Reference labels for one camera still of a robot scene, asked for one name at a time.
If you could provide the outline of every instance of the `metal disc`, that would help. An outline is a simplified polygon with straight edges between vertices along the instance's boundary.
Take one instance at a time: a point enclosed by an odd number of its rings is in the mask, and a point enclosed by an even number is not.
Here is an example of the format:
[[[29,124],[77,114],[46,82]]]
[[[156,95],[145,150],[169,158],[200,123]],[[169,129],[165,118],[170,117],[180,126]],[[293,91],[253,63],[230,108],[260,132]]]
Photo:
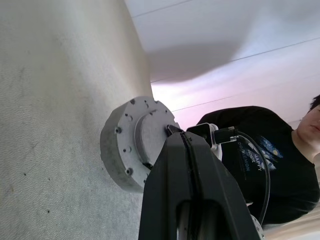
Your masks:
[[[152,97],[132,99],[112,111],[100,136],[101,159],[112,179],[124,190],[142,193],[167,138],[173,114]]]

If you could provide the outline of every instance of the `black t-shirt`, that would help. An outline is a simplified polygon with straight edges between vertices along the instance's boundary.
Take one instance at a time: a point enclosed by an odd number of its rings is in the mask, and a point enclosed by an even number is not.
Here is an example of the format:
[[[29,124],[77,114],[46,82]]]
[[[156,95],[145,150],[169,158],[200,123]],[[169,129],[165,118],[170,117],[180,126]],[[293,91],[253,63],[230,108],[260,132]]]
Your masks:
[[[270,199],[264,224],[293,221],[315,208],[320,189],[315,165],[292,141],[293,129],[277,114],[258,106],[223,109],[206,114],[198,124],[215,124],[219,129],[236,127],[252,137],[268,162]],[[265,166],[251,143],[239,139],[222,145],[222,163],[234,176],[248,208],[259,217],[265,196]]]

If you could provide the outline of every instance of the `hair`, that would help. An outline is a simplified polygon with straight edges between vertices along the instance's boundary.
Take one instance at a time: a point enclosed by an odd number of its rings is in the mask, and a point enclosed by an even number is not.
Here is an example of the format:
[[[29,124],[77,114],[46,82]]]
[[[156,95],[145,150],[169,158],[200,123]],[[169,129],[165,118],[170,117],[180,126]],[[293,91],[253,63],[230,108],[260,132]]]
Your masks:
[[[310,111],[313,110],[314,108],[316,108],[318,105],[320,105],[320,95],[316,96],[311,104],[310,104]]]

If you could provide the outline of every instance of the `printed shirt graphic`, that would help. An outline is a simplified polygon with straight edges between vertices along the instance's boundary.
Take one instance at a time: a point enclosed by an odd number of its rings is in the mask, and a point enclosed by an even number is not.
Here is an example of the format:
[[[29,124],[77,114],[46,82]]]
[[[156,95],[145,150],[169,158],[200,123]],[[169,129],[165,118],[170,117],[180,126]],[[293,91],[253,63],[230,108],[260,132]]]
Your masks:
[[[268,141],[262,136],[258,137],[257,144],[259,145],[260,150],[264,154],[264,157],[268,163],[269,170],[276,170],[275,163],[277,163],[279,159],[282,159],[283,155],[280,153],[278,149],[276,149],[272,145],[270,141]],[[252,170],[252,164],[258,167],[258,171],[262,171],[265,169],[262,157],[260,156],[260,154],[251,142],[249,142],[246,139],[245,141],[238,141],[238,145],[244,162],[244,169],[246,172]]]

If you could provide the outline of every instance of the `man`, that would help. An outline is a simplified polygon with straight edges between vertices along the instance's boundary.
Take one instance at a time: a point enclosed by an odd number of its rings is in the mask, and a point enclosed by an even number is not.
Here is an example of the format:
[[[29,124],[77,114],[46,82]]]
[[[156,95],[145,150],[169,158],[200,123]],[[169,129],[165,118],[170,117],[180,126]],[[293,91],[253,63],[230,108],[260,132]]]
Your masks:
[[[283,224],[315,208],[320,189],[315,156],[320,153],[320,95],[297,130],[269,109],[246,106],[206,114],[198,124],[211,123],[220,129],[234,126],[251,136],[268,162],[270,199],[264,225]],[[265,196],[266,178],[262,158],[248,141],[222,145],[222,163],[237,180],[253,216],[259,217]]]

